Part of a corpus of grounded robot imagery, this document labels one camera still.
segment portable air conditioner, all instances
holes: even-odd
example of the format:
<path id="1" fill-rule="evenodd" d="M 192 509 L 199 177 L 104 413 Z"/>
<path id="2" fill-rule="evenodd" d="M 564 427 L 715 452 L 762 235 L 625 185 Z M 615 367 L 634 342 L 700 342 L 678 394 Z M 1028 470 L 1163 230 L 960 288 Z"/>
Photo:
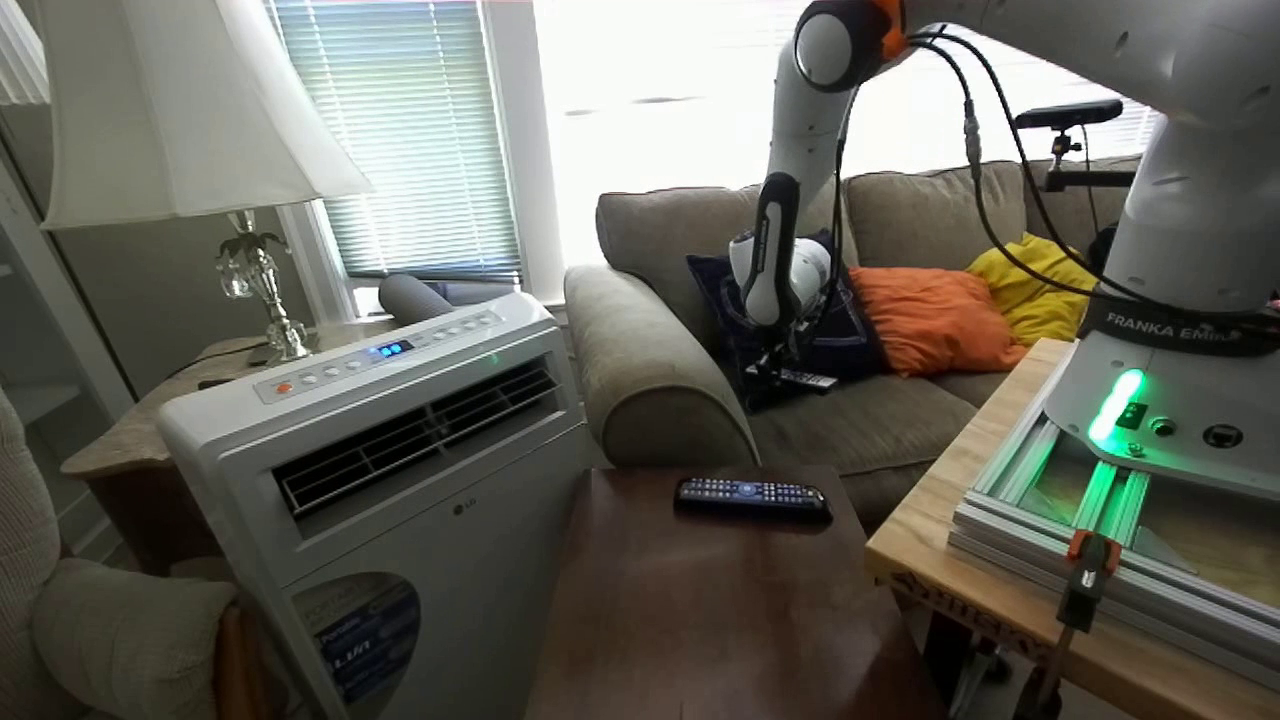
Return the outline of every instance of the portable air conditioner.
<path id="1" fill-rule="evenodd" d="M 158 409 L 304 715 L 519 715 L 586 431 L 529 297 Z"/>

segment wooden table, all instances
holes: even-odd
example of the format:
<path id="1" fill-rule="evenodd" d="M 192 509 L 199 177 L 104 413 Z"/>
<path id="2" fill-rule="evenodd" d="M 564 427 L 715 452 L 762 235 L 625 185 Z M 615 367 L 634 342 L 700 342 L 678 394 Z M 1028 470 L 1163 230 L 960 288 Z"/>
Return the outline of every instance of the wooden table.
<path id="1" fill-rule="evenodd" d="M 332 325 L 319 329 L 319 348 L 340 348 L 379 329 L 388 325 Z M 90 489 L 145 574 L 169 574 L 192 558 L 221 558 L 158 435 L 158 403 L 264 367 L 258 354 L 258 338 L 207 343 L 188 367 L 157 384 L 104 435 L 59 466 L 67 481 Z"/>
<path id="2" fill-rule="evenodd" d="M 948 532 L 956 503 L 1062 355 L 1069 343 L 1036 343 L 869 541 L 874 579 L 1036 665 L 1060 637 L 1055 598 L 948 549 Z M 1280 715 L 1276 687 L 1255 687 L 1104 618 L 1089 637 L 1076 632 L 1062 682 L 1136 715 Z"/>
<path id="3" fill-rule="evenodd" d="M 939 715 L 838 484 L 826 530 L 674 518 L 678 471 L 597 471 L 575 500 L 529 720 Z"/>

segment white lampshade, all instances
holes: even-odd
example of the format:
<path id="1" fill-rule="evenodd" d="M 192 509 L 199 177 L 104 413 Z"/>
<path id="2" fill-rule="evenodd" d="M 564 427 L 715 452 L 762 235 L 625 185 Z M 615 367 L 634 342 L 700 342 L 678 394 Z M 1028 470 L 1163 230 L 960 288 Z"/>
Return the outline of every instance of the white lampshade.
<path id="1" fill-rule="evenodd" d="M 46 230 L 363 193 L 258 0 L 46 0 Z"/>

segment remote control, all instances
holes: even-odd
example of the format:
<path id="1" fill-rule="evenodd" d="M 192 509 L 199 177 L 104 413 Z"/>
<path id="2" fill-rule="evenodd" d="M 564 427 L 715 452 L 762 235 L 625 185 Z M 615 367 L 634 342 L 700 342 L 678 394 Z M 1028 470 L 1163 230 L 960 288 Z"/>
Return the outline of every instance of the remote control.
<path id="1" fill-rule="evenodd" d="M 730 478 L 683 478 L 674 489 L 678 511 L 737 511 L 737 518 L 771 518 L 826 526 L 826 497 L 806 484 L 784 481 L 730 481 Z"/>

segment yellow cloth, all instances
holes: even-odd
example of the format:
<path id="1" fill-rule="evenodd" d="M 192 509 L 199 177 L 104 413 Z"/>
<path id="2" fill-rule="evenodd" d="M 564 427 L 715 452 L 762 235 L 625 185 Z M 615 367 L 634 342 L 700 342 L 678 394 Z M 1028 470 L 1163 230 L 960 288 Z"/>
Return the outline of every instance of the yellow cloth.
<path id="1" fill-rule="evenodd" d="M 1089 292 L 1097 286 L 1089 269 L 1081 269 L 1062 249 L 1055 249 L 1044 235 L 1025 234 L 1004 249 L 1032 273 L 1051 277 L 1060 286 Z M 1089 297 L 1028 277 L 996 249 L 978 254 L 967 269 L 986 281 L 996 307 L 1021 343 L 1032 348 L 1040 338 L 1073 342 L 1081 333 Z"/>

